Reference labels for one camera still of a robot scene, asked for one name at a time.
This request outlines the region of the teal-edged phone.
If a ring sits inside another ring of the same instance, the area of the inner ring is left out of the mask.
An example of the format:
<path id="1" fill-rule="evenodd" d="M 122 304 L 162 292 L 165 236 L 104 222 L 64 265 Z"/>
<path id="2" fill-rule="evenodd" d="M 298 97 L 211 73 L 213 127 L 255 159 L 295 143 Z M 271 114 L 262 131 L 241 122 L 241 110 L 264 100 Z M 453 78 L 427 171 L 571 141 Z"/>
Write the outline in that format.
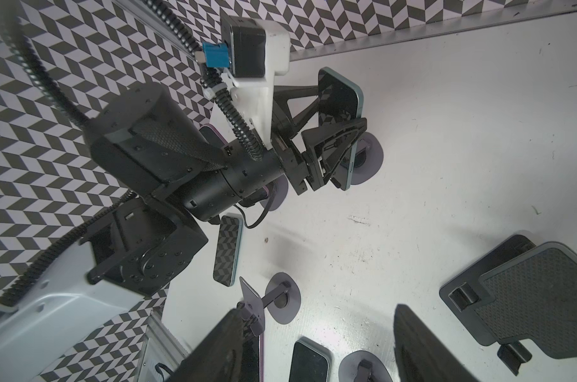
<path id="1" fill-rule="evenodd" d="M 215 252 L 213 280 L 225 287 L 234 285 L 242 241 L 243 219 L 234 214 L 221 218 Z"/>
<path id="2" fill-rule="evenodd" d="M 329 67 L 320 69 L 318 89 L 319 124 L 331 133 L 320 154 L 323 181 L 346 191 L 352 182 L 358 139 L 364 132 L 364 95 L 355 82 Z"/>

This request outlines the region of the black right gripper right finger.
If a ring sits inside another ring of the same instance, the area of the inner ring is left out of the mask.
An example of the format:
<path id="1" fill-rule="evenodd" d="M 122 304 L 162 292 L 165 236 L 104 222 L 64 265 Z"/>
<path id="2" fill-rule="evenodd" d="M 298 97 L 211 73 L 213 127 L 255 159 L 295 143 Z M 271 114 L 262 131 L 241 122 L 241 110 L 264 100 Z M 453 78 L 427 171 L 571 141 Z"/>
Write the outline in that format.
<path id="1" fill-rule="evenodd" d="M 402 381 L 475 381 L 476 378 L 405 304 L 393 321 L 395 358 Z"/>

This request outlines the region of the purple-edged phone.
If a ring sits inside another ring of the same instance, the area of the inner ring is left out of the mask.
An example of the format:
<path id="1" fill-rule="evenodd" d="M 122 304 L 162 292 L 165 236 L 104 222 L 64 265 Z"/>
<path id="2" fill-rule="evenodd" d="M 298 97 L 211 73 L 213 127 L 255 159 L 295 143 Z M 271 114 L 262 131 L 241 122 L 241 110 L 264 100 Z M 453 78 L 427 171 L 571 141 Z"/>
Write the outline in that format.
<path id="1" fill-rule="evenodd" d="M 200 133 L 202 134 L 203 138 L 207 140 L 207 142 L 214 147 L 223 148 L 227 145 L 227 141 L 223 137 L 223 135 L 218 131 L 216 127 L 211 124 L 202 125 L 199 129 Z"/>

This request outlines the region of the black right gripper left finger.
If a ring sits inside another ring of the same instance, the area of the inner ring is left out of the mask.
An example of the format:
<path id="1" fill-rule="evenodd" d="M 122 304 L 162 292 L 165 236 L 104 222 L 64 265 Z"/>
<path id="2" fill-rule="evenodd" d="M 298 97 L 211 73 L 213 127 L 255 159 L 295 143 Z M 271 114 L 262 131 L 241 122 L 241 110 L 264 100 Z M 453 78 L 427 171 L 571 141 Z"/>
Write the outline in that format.
<path id="1" fill-rule="evenodd" d="M 243 332 L 240 310 L 230 310 L 167 381 L 237 381 L 242 366 Z"/>

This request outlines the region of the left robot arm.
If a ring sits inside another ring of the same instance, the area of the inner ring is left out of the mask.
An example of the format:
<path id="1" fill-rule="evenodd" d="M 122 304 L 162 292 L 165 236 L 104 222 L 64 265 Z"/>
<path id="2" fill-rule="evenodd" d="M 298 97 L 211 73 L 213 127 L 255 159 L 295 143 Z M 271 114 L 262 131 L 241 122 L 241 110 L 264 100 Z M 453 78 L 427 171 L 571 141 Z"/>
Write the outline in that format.
<path id="1" fill-rule="evenodd" d="M 170 1 L 198 41 L 220 38 L 222 14 L 280 23 L 292 51 L 380 33 L 370 3 L 355 1 Z M 212 104 L 199 71 L 159 30 L 113 1 L 25 1 L 24 31 L 62 90 L 94 116 L 136 81 L 171 89 L 197 124 Z M 86 156 L 81 133 L 32 86 L 0 37 L 0 296 L 41 251 L 126 191 Z M 129 380 L 144 320 L 158 294 L 109 318 L 40 364 L 36 381 Z"/>

